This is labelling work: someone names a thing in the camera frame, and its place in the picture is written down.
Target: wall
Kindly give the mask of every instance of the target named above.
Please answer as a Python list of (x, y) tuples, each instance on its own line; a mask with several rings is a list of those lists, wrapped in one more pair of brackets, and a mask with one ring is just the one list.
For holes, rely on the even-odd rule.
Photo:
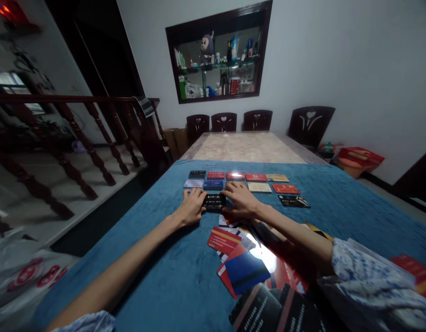
[[(39, 35), (17, 39), (17, 46), (26, 51), (34, 60), (40, 71), (47, 75), (54, 85), (57, 95), (91, 95), (90, 89), (82, 76), (65, 40), (60, 33), (47, 5), (43, 0), (19, 0), (30, 22), (37, 24), (42, 32)], [(5, 32), (0, 19), (0, 33)], [(9, 51), (8, 43), (0, 43), (0, 72), (16, 70), (14, 56)], [(75, 114), (80, 128), (92, 143), (106, 143), (94, 119), (88, 114), (83, 104), (69, 104)], [(42, 116), (58, 124), (67, 124), (60, 115)], [(105, 128), (109, 131), (103, 116)]]
[(386, 157), (374, 174), (393, 184), (426, 152), (426, 1), (274, 0), (260, 96), (179, 105), (165, 27), (258, 0), (117, 0), (145, 93), (159, 97), (163, 128), (185, 117), (336, 108), (324, 140)]

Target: plush doll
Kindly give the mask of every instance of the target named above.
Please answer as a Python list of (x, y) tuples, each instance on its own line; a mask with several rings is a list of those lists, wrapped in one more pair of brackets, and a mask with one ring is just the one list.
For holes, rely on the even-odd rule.
[(202, 38), (202, 44), (200, 45), (200, 51), (202, 52), (200, 62), (203, 65), (211, 64), (211, 55), (214, 53), (213, 36), (214, 31), (211, 35), (205, 35)]

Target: chair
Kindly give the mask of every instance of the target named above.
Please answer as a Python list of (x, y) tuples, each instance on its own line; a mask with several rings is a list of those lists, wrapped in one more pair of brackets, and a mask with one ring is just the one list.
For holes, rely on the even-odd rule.
[(211, 116), (213, 132), (236, 131), (236, 113), (218, 113)]
[(244, 113), (244, 131), (270, 130), (273, 111), (256, 110)]
[(210, 131), (210, 116), (190, 115), (186, 118), (186, 131), (188, 143), (192, 145), (203, 133)]
[(308, 148), (318, 148), (335, 108), (309, 106), (295, 109), (291, 114), (288, 136)]

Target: marble tabletop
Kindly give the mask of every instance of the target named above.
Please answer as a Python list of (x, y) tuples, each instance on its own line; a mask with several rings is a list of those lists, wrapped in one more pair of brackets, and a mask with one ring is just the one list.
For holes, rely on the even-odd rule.
[(204, 133), (180, 159), (327, 164), (285, 133), (272, 131)]

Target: dining table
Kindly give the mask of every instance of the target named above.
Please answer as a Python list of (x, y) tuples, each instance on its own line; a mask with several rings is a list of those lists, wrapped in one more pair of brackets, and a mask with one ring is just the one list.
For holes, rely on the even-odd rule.
[[(384, 258), (407, 254), (426, 265), (426, 226), (341, 169), (275, 132), (203, 134), (49, 293), (34, 323), (45, 329), (91, 281), (182, 203), (190, 171), (284, 174), (310, 208), (285, 207), (275, 192), (254, 193), (298, 223), (349, 238)], [(233, 331), (234, 300), (207, 246), (219, 214), (170, 236), (150, 257), (113, 314), (120, 331)]]

